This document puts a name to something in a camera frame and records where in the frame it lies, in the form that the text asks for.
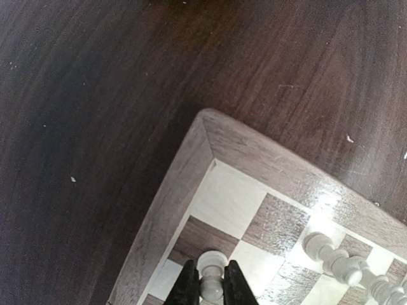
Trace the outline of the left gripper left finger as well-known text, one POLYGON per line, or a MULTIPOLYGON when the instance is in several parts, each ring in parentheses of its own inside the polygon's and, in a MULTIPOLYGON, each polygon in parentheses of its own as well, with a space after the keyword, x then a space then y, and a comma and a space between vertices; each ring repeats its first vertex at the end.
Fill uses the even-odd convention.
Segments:
POLYGON ((176 282, 165 300, 165 305, 198 305, 200 278, 194 260, 185 262, 176 282))

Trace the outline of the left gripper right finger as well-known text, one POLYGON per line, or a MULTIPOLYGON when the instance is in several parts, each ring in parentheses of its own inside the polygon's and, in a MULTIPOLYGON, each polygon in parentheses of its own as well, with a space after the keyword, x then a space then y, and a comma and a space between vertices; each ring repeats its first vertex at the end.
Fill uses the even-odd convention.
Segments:
POLYGON ((224 305, 257 305, 254 296, 238 262, 231 260, 224 268, 223 280, 224 305))

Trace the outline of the white pawn chess piece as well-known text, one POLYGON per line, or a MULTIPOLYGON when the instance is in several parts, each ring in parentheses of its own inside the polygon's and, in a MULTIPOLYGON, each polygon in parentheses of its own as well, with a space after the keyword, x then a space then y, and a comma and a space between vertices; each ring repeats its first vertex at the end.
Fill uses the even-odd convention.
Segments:
POLYGON ((198 258, 200 297, 203 300, 216 302, 223 297, 223 276, 227 264, 226 255, 220 251, 207 251, 198 258))

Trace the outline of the wooden chess board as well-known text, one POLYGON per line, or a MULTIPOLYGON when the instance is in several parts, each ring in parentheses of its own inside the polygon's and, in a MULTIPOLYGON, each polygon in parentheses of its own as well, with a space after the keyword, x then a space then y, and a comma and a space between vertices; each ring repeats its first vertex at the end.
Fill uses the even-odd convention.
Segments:
POLYGON ((258 304, 378 304, 305 253, 319 232, 406 285, 406 227, 271 139, 203 110, 184 138, 108 304, 165 304, 184 264, 215 250, 238 262, 258 304))

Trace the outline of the white chess pieces pile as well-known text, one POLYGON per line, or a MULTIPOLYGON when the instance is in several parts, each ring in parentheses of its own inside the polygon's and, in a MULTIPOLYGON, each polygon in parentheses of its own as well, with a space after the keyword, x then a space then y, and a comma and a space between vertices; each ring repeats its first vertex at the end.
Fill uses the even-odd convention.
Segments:
POLYGON ((378 304, 406 304, 406 285, 396 285, 385 275, 375 275, 366 259, 335 248, 325 234, 314 232, 305 237, 303 249, 313 261, 322 263, 327 275, 350 287, 361 285, 378 304))

